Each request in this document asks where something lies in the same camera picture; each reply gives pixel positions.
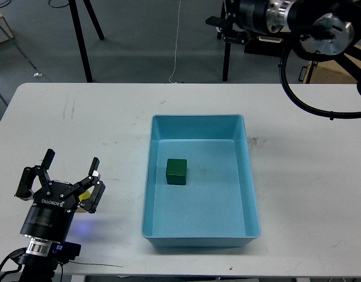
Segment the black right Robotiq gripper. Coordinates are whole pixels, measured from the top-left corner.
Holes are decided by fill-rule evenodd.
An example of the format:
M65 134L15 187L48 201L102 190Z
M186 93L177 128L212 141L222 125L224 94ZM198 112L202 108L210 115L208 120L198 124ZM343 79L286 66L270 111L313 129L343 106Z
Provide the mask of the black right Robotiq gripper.
M251 33L268 32L266 12L269 1L267 0L234 0L227 1L227 12L234 14L235 24L241 30L227 29L231 23L228 18L223 19L211 16L205 20L205 24L214 26L222 31L222 39L226 43L246 45L251 41Z

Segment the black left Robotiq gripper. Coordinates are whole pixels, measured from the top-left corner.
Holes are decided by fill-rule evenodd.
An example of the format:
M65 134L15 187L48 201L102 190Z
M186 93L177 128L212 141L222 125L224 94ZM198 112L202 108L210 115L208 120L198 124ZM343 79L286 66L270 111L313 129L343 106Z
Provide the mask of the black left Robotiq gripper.
M47 241L64 242L74 213L96 212L105 191L105 184L98 172L99 159L93 158L87 177L75 184L51 181L48 169L55 152L48 149L40 165L25 167L15 197L33 199L20 233ZM38 177L41 188L33 192L32 186Z

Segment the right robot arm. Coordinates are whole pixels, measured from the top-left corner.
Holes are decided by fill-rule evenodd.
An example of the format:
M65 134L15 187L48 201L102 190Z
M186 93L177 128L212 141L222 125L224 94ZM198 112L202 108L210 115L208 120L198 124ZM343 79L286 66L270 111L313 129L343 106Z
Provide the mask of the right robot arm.
M334 112L314 108L301 101L291 90L286 65L291 51L307 61L334 61L357 81L361 95L361 1L224 1L219 17L211 16L226 43L246 45L255 35L277 37L289 30L279 62L280 84L288 98L302 110L333 119L360 119L361 112Z

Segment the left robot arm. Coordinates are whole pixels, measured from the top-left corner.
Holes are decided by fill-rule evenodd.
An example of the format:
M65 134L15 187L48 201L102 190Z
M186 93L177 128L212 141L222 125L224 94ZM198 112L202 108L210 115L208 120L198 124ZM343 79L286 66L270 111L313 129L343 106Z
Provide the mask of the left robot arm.
M33 201L20 231L30 242L3 259L0 281L13 273L21 274L20 281L52 281L58 267L80 254L81 245L66 237L76 211L95 213L105 191L99 159L93 158L87 177L72 184L49 177L54 156L48 149L40 165L23 170L15 196Z

